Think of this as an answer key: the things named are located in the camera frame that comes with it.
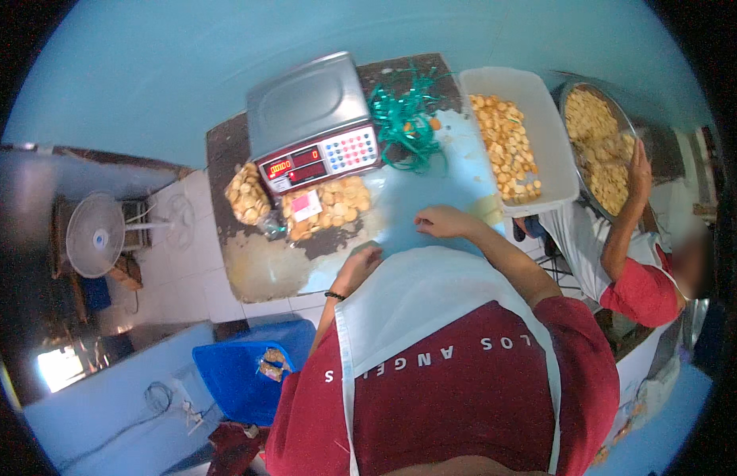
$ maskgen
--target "white plastic tub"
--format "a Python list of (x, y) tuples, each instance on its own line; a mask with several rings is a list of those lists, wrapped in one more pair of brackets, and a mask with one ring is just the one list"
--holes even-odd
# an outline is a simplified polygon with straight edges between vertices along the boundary
[[(488, 66), (462, 71), (459, 81), (462, 93), (496, 94), (502, 100), (514, 101), (525, 114), (523, 125), (538, 167), (542, 194), (536, 200), (521, 205), (504, 202), (504, 215), (515, 218), (534, 215), (577, 200), (580, 188), (570, 138), (543, 80), (529, 71)], [(463, 102), (474, 129), (479, 131), (468, 98)]]

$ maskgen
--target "hand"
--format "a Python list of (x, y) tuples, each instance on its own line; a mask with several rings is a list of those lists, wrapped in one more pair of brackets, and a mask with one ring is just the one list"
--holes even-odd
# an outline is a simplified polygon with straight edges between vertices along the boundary
[(428, 206), (413, 219), (416, 231), (437, 238), (469, 237), (484, 223), (449, 205)]
[(632, 200), (646, 203), (649, 201), (651, 191), (652, 166), (649, 164), (646, 151), (643, 150), (643, 142), (637, 139), (628, 171), (628, 196)]
[(377, 246), (367, 246), (347, 258), (329, 291), (345, 298), (350, 296), (380, 264), (382, 264), (382, 249)]

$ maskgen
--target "white tiled floor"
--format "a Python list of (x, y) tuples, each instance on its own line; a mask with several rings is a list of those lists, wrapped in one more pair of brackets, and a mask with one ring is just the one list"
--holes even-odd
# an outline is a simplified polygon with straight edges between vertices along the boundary
[[(326, 298), (323, 292), (257, 304), (241, 304), (228, 284), (221, 256), (215, 217), (212, 214), (207, 174), (196, 171), (149, 198), (154, 205), (152, 220), (167, 216), (167, 203), (176, 194), (185, 194), (192, 203), (195, 216), (194, 238), (185, 251), (173, 249), (165, 242), (165, 229), (152, 233), (152, 248), (140, 251), (144, 289), (138, 291), (138, 313), (135, 295), (108, 279), (113, 306), (100, 313), (107, 329), (138, 324), (165, 324), (203, 321), (236, 321), (249, 319), (250, 326), (293, 319), (308, 319), (317, 327)], [(507, 219), (507, 239), (534, 260), (544, 256), (543, 243), (526, 237), (516, 242), (511, 220)], [(560, 280), (562, 286), (577, 286), (572, 276)], [(565, 296), (582, 299), (578, 290), (564, 290)]]

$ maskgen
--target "digital scale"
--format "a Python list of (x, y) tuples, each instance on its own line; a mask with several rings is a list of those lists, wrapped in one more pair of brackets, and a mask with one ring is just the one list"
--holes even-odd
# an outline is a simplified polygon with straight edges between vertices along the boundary
[(373, 166), (374, 127), (348, 52), (298, 66), (247, 95), (252, 161), (274, 195)]

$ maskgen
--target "white apron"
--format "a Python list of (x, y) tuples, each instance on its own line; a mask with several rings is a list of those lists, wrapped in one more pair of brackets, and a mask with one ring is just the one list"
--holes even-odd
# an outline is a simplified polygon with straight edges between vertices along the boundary
[(555, 418), (548, 472), (556, 473), (561, 382), (548, 330), (506, 277), (482, 257), (430, 246), (390, 256), (335, 306), (351, 476), (359, 474), (353, 443), (355, 378), (492, 300), (519, 316), (545, 351)]
[[(591, 299), (599, 302), (604, 291), (611, 285), (611, 280), (602, 267), (602, 253), (611, 222), (603, 217), (596, 217), (591, 208), (577, 202), (541, 213), (538, 219), (570, 265), (580, 288)], [(634, 230), (628, 245), (628, 257), (662, 271), (678, 290), (676, 280), (662, 269), (662, 261), (656, 252), (657, 244), (663, 251), (667, 249), (662, 246), (659, 234)]]

